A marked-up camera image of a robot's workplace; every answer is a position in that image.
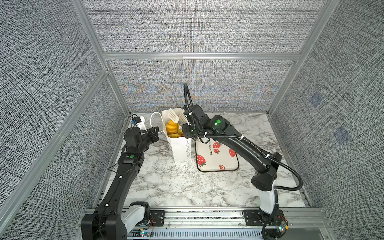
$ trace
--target aluminum frame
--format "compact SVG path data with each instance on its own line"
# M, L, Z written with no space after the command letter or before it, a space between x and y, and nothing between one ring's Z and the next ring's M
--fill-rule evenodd
M99 38L97 37L96 31L91 23L89 15L85 9L83 1L71 0L71 2L72 2L72 5L74 6L76 13L79 16L80 22L83 25L86 34L88 35L88 38L92 44L92 47L96 53L96 56L100 61L100 64L102 65L103 68L107 68L109 70L110 75L108 76L108 80L109 80L109 83L111 84L111 88L113 92L115 93L115 97L121 106L121 109L123 110L125 116L129 116L131 114L131 111L129 110L128 103L125 100L124 94L121 91L121 88L117 83L116 78L112 73L112 70L108 66L107 61L103 58L103 48L101 46Z
M107 76L102 70L0 209L0 238Z
M117 161L116 158L117 158L119 152L121 151L121 144L122 144L122 141L124 139L124 133L125 133L125 131L127 130L128 126L129 126L130 119L131 119L131 116L127 116L124 119L124 124L123 124L123 126L121 128L121 131L120 131L120 134L119 134L119 139L117 140L117 142L115 144L115 148L114 148L112 156L111 156L111 158L109 160L109 164L108 164L109 167L112 166ZM105 174L104 174L104 178L103 178L103 180L101 182L101 185L100 185L100 188L98 190L98 193L96 195L96 199L93 202L93 207L94 208L96 208L98 206L99 201L101 200L102 194L105 191L105 188L107 186L107 183L108 183L108 180L109 180L110 176L111 176L111 171L106 170Z
M104 52L103 58L111 59L152 59L152 60L190 60L190 59L230 59L230 60L299 60L300 53L130 53Z
M292 158L288 152L288 149L287 147L285 146L284 142L283 142L283 139L281 138L280 134L279 134L279 131L277 131L277 128L275 127L275 124L273 123L273 120L272 118L267 114L267 118L268 118L268 121L269 121L269 124L271 125L272 127L272 130L276 136L276 139L277 139L277 142L279 143L280 145L280 148L281 148L281 151L283 152L283 155L284 155L284 158L285 160L287 161L287 164L288 166L292 167L295 171L297 171L293 161L292 161ZM294 177L294 180L296 182L296 184L299 184L299 181L297 180L297 178ZM311 199L309 198L308 196L308 193L305 189L305 186L303 186L301 188L303 190L303 194L304 194L304 197L305 197L305 200L307 200L309 206L313 206L313 202L311 201Z
M258 209L258 207L151 207L151 210L165 211L164 227L182 229L261 228L262 226L247 226L242 215L244 210ZM282 207L279 209L284 212L290 228L329 228L326 233L333 231L321 208ZM85 214L92 214L94 210L87 209Z
M302 50L301 50L301 57L299 60L295 61L288 72L288 75L286 76L285 80L281 84L279 90L277 91L274 99L272 100L272 103L269 107L268 113L270 116L272 116L283 99L285 93L287 92L289 86L295 79L297 73L299 72L301 66L303 65L305 59L307 58L308 54L310 53L314 43L320 36L321 31L325 27L326 23L328 22L329 18L331 17L333 11L339 4L340 0L328 0L325 4L323 10L321 11L314 27L312 28L311 33L309 34Z

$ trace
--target black cable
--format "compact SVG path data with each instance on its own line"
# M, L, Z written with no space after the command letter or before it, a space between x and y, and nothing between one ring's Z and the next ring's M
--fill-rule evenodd
M133 122L133 115L136 115L136 114L132 114L132 121L131 121L131 127L132 127L132 122Z
M187 110L188 110L188 113L191 113L191 110L189 108L189 105L188 105L188 97L190 98L190 92L189 92L189 88L188 88L188 85L186 83L184 83L184 101L185 101L185 105L187 107ZM195 124L195 119L194 117L192 116L191 117L192 119L192 127L193 127L193 131L194 133L196 134L196 136L198 136L199 138L200 137L204 137L203 134L199 134L197 131L196 131L196 124ZM237 138L237 139L241 139L240 136L235 136L235 135L205 135L205 137L207 138ZM285 165L284 163L282 162L279 162L278 160L276 160L274 157L271 157L271 156L268 156L265 155L263 153L263 151L261 150L261 148L259 148L256 144L254 144L251 140L247 139L246 137L243 137L242 138L244 141L246 141L247 143L249 143L252 147L254 147L256 150L258 150L264 157L268 158L269 160L271 160L272 162L288 169L296 178L297 180L299 181L299 184L296 186L296 187L284 187L284 186L275 186L274 189L283 189L283 190L288 190L288 191L296 191L296 190L299 190L302 188L303 186L303 180L301 178L301 176L293 169L291 168L290 166L288 165Z
M108 171L111 171L111 172L114 172L114 173L116 173L116 174L118 174L117 172L115 172L115 171L113 171L113 170L111 170L111 169L108 169L108 168L107 168L107 170L108 170Z
M119 163L117 162L116 164L114 164L114 165L112 165L112 166L110 166L110 167L107 167L107 169L108 168L111 168L111 167L114 167L114 166L116 166L116 165L118 165Z

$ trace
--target metal plate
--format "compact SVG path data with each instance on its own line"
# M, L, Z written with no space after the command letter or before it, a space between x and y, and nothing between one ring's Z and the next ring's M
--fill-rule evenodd
M162 227L164 225L164 215L165 211L164 210L150 210L151 216L154 218L153 220L153 226L154 227Z
M243 215L247 226L262 226L264 224L263 221L260 219L259 210L244 210ZM283 211L280 209L277 210L275 216L284 216ZM280 226L281 221L282 219L272 221L270 225Z

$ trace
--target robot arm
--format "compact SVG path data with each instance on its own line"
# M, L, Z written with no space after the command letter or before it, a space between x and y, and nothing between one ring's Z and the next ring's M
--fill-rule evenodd
M94 214L87 214L81 221L83 240L127 239L130 231L137 223L146 225L150 221L147 202L134 202L128 211L122 214L122 208L129 188L144 161L144 152L151 143L159 140L159 127L140 130L138 127L128 128L124 134L126 145L118 160L116 176Z
M200 139L212 138L231 149L247 160L256 170L251 183L259 189L260 193L260 221L263 222L262 234L274 236L265 231L265 227L275 217L278 210L277 189L295 191L301 189L303 182L300 175L289 166L281 163L282 156L278 153L270 153L258 147L252 141L239 133L229 121L216 115L210 119L199 105L193 105L187 84L184 84L184 115L188 122L184 124L183 133L186 138ZM299 181L297 187L275 186L276 172L279 166L287 168Z

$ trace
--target metal bracket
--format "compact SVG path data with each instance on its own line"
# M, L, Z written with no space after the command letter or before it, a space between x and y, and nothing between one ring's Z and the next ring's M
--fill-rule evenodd
M150 210L151 212L151 217L154 219L153 220L153 226L154 227L162 227L164 226L164 216L165 216L165 211L164 210Z
M247 226L263 226L265 218L261 217L259 210L244 210L243 211L245 224ZM284 216L282 210L277 210L276 215L272 218L272 221L269 223L271 226L280 226L282 218L276 218L276 216Z

